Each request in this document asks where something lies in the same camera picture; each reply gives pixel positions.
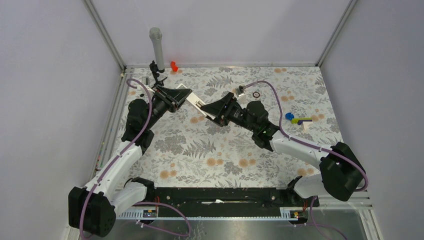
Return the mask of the white remote control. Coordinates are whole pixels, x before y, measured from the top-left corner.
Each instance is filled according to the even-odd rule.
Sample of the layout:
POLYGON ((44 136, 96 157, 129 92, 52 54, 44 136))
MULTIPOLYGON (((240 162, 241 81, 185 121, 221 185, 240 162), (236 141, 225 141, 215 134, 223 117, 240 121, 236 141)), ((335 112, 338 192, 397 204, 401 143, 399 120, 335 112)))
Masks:
POLYGON ((205 118, 210 120, 214 120, 215 117, 201 109, 202 106, 206 105, 206 103, 199 98, 194 92, 191 92, 185 100, 190 105, 192 105, 200 114, 202 114, 205 118))

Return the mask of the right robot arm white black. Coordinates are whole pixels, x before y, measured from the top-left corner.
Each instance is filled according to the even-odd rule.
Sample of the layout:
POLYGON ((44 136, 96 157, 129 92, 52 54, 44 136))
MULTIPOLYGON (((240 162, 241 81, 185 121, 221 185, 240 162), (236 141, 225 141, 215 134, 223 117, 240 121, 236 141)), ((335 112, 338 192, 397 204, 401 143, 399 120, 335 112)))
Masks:
POLYGON ((291 182, 286 198, 293 206, 321 195, 346 202, 354 192, 368 187, 366 172, 347 144, 319 144, 283 133, 269 120, 269 113, 259 100, 242 107, 230 92, 220 100, 201 106, 200 110, 221 127, 234 123, 251 131, 251 138, 259 148, 290 155, 320 171, 291 182))

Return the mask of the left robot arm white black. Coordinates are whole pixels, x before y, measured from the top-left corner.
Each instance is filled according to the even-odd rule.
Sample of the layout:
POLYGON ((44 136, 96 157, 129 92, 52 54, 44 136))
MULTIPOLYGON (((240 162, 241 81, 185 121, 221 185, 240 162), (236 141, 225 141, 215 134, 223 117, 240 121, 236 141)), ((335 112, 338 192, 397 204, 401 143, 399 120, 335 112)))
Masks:
POLYGON ((146 182, 133 181, 127 188, 116 191, 120 179, 149 148, 154 138, 151 128, 167 112, 180 109, 193 92, 189 88, 171 89, 147 87, 146 98, 128 104, 125 131, 115 155, 96 176, 83 187, 74 187, 68 195, 68 223, 85 233, 105 237, 112 230, 116 218, 140 202, 152 204, 155 192, 146 182))

